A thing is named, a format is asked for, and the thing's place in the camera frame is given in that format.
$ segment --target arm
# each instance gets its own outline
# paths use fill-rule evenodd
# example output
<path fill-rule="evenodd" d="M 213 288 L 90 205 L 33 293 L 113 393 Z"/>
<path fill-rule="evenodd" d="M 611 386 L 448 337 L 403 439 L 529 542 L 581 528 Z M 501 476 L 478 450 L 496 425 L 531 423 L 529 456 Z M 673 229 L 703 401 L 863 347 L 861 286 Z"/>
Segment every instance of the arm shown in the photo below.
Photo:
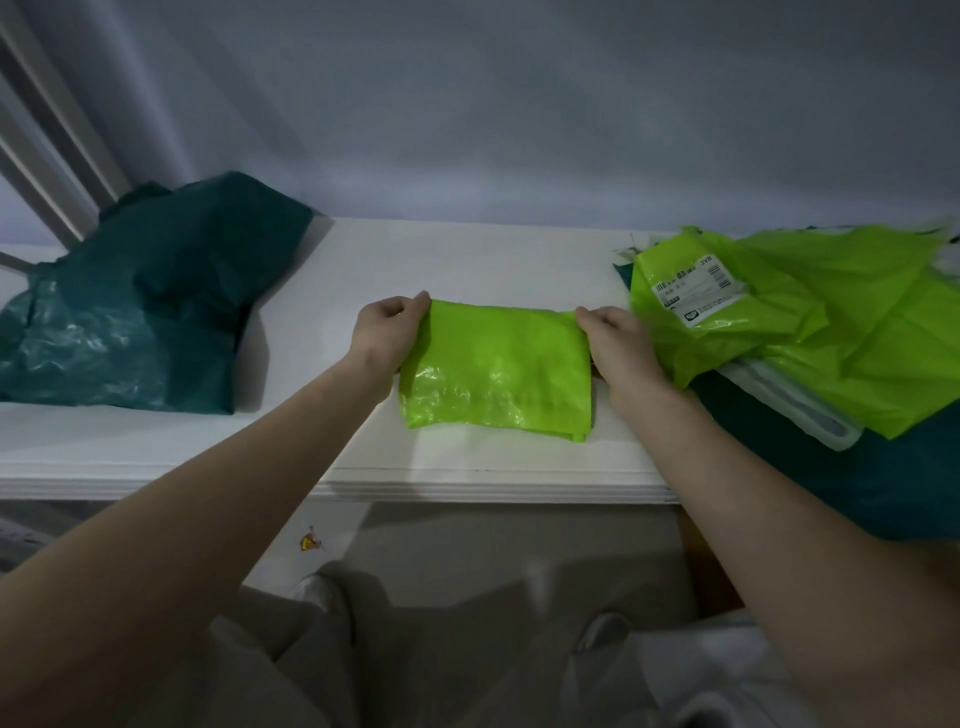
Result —
<path fill-rule="evenodd" d="M 9 724 L 131 709 L 232 600 L 390 393 L 429 305 L 422 293 L 366 306 L 347 356 L 291 399 L 0 582 L 0 714 Z"/>
<path fill-rule="evenodd" d="M 666 380 L 619 308 L 578 309 L 612 404 L 757 623 L 835 725 L 955 725 L 960 598 L 733 439 Z"/>

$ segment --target person's left arm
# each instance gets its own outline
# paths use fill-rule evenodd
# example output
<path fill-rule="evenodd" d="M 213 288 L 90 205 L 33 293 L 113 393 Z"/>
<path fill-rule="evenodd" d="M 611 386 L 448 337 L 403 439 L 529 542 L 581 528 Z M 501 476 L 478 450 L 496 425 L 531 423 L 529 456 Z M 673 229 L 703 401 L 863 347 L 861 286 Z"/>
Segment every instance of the person's left arm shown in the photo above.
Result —
<path fill-rule="evenodd" d="M 349 353 L 291 399 L 0 581 L 0 715 L 122 719 L 390 393 L 430 298 L 366 306 Z"/>

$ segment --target person's right arm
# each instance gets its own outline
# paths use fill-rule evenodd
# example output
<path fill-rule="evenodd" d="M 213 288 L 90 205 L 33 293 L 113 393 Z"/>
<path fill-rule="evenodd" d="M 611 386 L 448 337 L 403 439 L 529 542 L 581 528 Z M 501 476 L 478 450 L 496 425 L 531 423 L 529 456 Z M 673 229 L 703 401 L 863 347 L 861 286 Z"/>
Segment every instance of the person's right arm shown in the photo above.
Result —
<path fill-rule="evenodd" d="M 960 725 L 960 595 L 678 392 L 631 313 L 580 308 L 577 321 L 614 409 L 825 722 Z"/>

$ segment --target white table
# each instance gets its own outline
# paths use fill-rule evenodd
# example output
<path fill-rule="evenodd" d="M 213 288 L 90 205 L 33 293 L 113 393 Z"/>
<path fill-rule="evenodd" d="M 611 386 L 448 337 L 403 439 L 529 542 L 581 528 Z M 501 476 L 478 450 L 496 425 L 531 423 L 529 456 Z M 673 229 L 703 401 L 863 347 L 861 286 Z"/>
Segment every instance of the white table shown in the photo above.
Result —
<path fill-rule="evenodd" d="M 301 263 L 254 313 L 231 417 L 0 404 L 1 498 L 118 498 L 224 439 L 347 350 L 365 303 L 422 288 L 462 303 L 569 310 L 627 304 L 611 252 L 647 233 L 317 218 Z M 56 256 L 23 249 L 22 256 Z M 0 274 L 5 301 L 25 283 Z M 667 503 L 649 456 L 595 381 L 585 444 L 473 425 L 408 430 L 396 394 L 376 409 L 313 497 Z"/>

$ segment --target hand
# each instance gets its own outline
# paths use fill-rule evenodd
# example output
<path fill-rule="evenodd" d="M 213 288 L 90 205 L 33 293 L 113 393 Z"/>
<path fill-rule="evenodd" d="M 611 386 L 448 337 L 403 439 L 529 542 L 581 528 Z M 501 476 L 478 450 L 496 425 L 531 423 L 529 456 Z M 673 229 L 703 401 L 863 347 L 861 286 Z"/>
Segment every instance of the hand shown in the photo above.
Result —
<path fill-rule="evenodd" d="M 347 358 L 389 381 L 413 349 L 420 319 L 429 310 L 430 294 L 426 291 L 412 299 L 394 296 L 368 303 L 357 314 Z"/>
<path fill-rule="evenodd" d="M 670 386 L 657 362 L 647 327 L 630 311 L 579 306 L 577 325 L 587 335 L 597 371 L 610 385 L 613 408 L 624 412 L 631 394 L 650 385 Z"/>

